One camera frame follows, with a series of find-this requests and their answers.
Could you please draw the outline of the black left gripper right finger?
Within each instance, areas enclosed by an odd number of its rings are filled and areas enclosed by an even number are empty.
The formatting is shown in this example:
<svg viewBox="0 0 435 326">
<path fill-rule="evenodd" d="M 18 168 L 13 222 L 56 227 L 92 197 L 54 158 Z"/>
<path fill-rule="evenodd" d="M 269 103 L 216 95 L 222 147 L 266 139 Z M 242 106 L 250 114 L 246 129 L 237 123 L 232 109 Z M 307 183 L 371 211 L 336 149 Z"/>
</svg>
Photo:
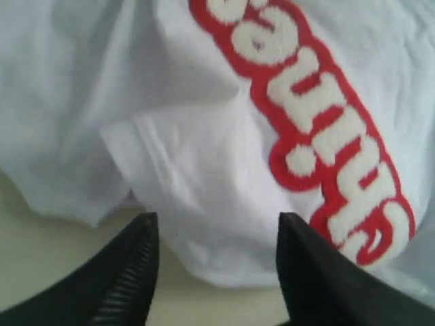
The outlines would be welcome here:
<svg viewBox="0 0 435 326">
<path fill-rule="evenodd" d="M 295 213 L 281 213 L 276 267 L 288 325 L 433 325 L 434 309 L 382 283 Z"/>
</svg>

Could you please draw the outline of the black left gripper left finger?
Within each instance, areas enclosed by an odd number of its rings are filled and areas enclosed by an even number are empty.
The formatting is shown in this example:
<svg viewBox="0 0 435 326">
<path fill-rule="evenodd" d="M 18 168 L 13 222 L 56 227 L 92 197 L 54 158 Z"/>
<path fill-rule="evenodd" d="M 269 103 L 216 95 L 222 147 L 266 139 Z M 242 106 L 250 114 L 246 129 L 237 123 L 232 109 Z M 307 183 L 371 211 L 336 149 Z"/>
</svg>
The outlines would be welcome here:
<svg viewBox="0 0 435 326">
<path fill-rule="evenodd" d="M 144 325 L 158 268 L 157 215 L 142 213 L 70 275 L 1 312 L 1 324 Z"/>
</svg>

